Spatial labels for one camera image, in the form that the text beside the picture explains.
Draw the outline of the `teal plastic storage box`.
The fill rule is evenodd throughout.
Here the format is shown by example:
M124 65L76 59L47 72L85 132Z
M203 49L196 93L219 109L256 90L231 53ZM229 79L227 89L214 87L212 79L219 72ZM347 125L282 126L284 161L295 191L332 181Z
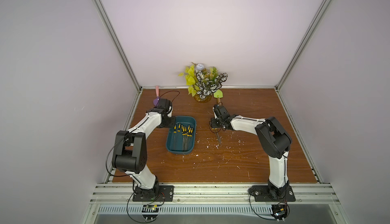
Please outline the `teal plastic storage box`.
M174 116L172 127L166 140L168 152L173 154L190 154L195 145L196 120L191 116Z

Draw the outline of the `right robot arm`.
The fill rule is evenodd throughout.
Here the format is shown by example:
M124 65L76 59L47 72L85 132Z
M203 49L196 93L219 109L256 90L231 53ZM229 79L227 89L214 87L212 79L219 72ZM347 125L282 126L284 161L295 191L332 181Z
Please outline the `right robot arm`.
M286 196L289 187L287 160L292 138L281 123L275 117L255 119L231 115L222 105L214 105L213 112L210 127L215 133L228 129L257 135L263 151L269 157L268 195L274 200Z

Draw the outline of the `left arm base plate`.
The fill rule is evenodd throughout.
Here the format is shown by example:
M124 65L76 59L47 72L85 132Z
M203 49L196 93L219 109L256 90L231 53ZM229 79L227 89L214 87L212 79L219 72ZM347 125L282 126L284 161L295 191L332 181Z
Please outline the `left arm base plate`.
M133 202L172 202L174 196L173 185L159 185L152 189L135 187Z

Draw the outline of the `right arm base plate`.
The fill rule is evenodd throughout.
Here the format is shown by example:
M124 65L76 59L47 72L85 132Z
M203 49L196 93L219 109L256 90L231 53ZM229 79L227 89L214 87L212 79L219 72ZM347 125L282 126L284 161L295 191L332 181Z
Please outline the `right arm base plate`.
M296 198L292 187L287 184L282 188L267 185L253 185L248 189L250 196L256 202L295 202Z

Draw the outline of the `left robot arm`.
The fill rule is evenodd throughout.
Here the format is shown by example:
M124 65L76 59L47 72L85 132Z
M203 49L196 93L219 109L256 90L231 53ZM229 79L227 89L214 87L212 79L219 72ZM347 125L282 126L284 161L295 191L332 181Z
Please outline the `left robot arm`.
M170 128L175 122L173 105L168 99L159 99L144 118L128 130L117 133L112 149L112 167L130 176L137 194L154 198L159 195L158 178L147 167L146 140L155 128Z

